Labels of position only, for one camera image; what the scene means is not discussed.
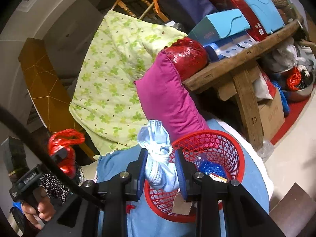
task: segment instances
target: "magenta pillow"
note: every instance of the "magenta pillow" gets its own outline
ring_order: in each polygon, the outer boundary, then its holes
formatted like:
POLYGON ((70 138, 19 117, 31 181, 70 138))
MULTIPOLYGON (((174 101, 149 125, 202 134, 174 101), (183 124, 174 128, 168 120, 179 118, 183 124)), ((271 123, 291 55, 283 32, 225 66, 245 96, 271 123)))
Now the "magenta pillow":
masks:
POLYGON ((171 142, 186 134, 209 129, 164 50, 143 78, 134 84, 146 118, 162 121, 171 142))

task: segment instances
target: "red plastic basket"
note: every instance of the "red plastic basket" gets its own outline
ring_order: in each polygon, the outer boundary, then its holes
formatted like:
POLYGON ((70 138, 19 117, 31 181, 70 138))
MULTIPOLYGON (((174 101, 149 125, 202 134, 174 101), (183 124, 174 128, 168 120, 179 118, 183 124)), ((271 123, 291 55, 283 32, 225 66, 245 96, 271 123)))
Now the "red plastic basket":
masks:
MULTIPOLYGON (((244 177, 245 158, 238 142, 229 134, 218 130, 201 130, 174 141, 174 150, 182 147, 184 157, 193 162, 196 155, 206 153, 209 161, 221 164, 229 180, 237 179, 239 182, 244 177)), ((170 155, 170 162, 174 163, 174 151, 170 155)), ((187 223, 195 221, 195 213, 180 215, 172 213, 174 197, 177 191, 156 191, 145 181, 144 187, 146 201, 149 207, 160 217, 173 222, 187 223)))

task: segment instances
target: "red mat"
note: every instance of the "red mat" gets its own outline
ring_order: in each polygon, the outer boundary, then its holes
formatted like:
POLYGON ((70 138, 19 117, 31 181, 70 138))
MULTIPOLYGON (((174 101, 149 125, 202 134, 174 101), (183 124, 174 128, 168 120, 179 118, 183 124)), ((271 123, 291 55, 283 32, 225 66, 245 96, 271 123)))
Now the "red mat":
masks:
POLYGON ((271 143, 275 145, 290 129, 290 127, 295 123, 301 111, 303 110, 306 103, 309 101, 309 98, 296 103, 290 103, 290 114, 285 118, 285 122, 276 133, 276 135, 271 139, 271 143))

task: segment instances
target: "metal screw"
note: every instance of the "metal screw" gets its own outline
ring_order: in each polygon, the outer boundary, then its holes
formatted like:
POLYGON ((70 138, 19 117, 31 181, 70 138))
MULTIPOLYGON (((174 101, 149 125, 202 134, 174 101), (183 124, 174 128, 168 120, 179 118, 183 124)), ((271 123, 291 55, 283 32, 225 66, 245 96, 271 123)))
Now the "metal screw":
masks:
POLYGON ((194 176, 196 178, 202 178, 204 176, 204 174, 202 172, 195 172, 194 176))
POLYGON ((119 174, 119 176, 121 177, 121 178, 126 178, 126 177, 128 177, 130 174, 127 172, 127 171, 123 171, 123 172, 121 172, 120 174, 119 174))
POLYGON ((240 184, 240 182, 236 179, 233 179, 230 181, 230 183, 233 185, 233 186, 238 186, 240 184))
POLYGON ((83 182, 82 185, 85 186, 85 187, 90 187, 93 184, 94 184, 93 180, 86 180, 86 181, 83 182))

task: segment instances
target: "hand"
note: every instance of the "hand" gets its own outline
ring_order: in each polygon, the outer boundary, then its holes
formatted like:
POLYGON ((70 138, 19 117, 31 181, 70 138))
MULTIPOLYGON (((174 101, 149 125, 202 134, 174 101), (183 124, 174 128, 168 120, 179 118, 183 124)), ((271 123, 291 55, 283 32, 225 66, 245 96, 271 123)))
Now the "hand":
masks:
MULTIPOLYGON (((53 215, 55 214, 55 209, 51 204, 51 200, 47 197, 45 190, 42 188, 41 190, 42 199, 37 206, 37 210, 39 211, 40 219, 45 221, 49 221, 53 215)), ((36 215, 36 210, 31 207, 28 203, 22 203, 22 211, 25 214, 26 218, 39 230, 42 229, 41 225, 37 222, 34 215, 36 215)))

